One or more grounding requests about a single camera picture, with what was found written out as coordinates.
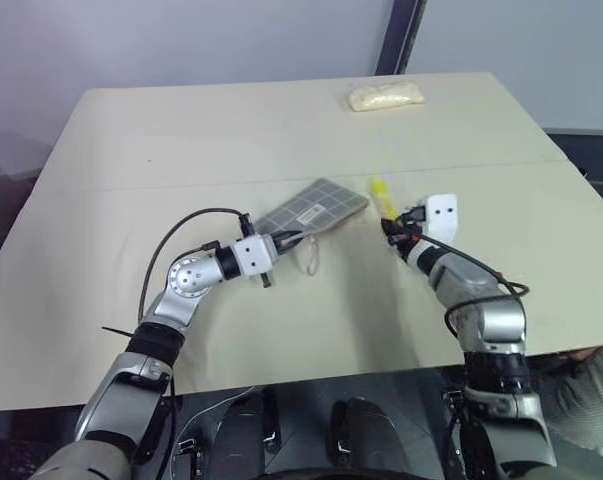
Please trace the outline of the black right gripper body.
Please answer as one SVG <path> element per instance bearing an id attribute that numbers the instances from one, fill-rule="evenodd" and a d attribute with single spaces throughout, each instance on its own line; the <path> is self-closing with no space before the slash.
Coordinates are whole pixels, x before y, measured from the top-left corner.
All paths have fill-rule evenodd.
<path id="1" fill-rule="evenodd" d="M 417 205 L 398 216 L 398 225 L 407 235 L 420 237 L 426 220 L 426 207 Z"/>

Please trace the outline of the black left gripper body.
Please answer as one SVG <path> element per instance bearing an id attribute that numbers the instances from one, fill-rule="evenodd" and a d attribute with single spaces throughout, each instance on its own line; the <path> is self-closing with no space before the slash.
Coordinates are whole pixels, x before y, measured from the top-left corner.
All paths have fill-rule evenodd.
<path id="1" fill-rule="evenodd" d="M 269 277 L 269 272 L 273 266 L 277 263 L 279 257 L 287 250 L 284 246 L 285 242 L 290 238 L 289 232 L 275 232 L 272 234 L 262 234 L 266 250 L 268 252 L 271 266 L 263 273 L 260 274 L 262 285 L 264 288 L 272 286 L 272 282 Z"/>

